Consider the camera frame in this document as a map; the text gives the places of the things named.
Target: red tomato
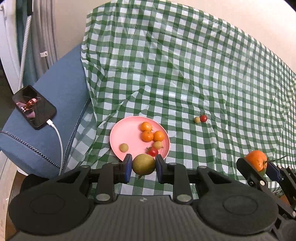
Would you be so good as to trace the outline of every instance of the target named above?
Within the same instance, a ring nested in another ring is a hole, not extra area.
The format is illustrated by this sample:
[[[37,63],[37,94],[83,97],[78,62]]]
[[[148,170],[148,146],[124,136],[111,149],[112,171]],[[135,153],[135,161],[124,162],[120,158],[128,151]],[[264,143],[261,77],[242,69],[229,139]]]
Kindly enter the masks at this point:
[[[206,115],[201,115],[200,116],[200,121],[201,122],[206,122],[207,121],[207,116]]]
[[[149,148],[147,148],[147,154],[155,157],[158,154],[158,150],[153,146],[149,147]]]

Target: gray curtain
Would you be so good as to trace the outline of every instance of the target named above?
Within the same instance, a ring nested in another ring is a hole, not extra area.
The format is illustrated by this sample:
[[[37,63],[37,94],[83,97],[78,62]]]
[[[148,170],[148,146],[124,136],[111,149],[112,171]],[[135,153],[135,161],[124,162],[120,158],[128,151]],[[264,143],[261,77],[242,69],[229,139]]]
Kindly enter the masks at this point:
[[[57,61],[54,35],[54,0],[34,0],[23,84],[33,85]],[[21,60],[27,0],[16,1],[17,45]],[[47,51],[47,57],[40,53]]]

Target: white logo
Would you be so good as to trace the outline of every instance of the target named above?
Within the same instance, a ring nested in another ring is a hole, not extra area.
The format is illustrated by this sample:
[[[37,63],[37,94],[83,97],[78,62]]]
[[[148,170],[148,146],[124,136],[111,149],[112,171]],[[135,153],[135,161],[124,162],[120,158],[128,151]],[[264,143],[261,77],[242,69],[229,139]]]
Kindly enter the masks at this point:
[[[145,197],[140,198],[140,201],[141,201],[141,202],[146,202],[147,200],[148,200],[148,199],[145,198]]]

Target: white tag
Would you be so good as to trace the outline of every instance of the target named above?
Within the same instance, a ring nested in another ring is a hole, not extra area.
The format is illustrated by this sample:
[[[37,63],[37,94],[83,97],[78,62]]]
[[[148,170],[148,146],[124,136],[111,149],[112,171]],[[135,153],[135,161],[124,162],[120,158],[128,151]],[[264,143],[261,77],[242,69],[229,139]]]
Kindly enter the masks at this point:
[[[40,57],[41,57],[41,58],[46,57],[46,56],[48,56],[47,51],[45,51],[45,52],[43,52],[43,53],[40,53]]]

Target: fruit stem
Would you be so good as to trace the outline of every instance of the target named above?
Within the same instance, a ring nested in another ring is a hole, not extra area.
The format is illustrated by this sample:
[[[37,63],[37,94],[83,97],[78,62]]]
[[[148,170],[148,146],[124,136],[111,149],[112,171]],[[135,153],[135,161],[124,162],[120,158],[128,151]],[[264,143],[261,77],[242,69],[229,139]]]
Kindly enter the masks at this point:
[[[283,158],[285,158],[285,157],[287,157],[287,156],[288,156],[288,155],[285,155],[285,156],[283,156],[283,157],[281,157],[281,158],[279,158],[279,159],[276,159],[276,160],[265,161],[265,162],[263,162],[263,165],[264,165],[265,163],[267,163],[267,162],[279,161],[279,160],[281,160],[281,159],[283,159]]]

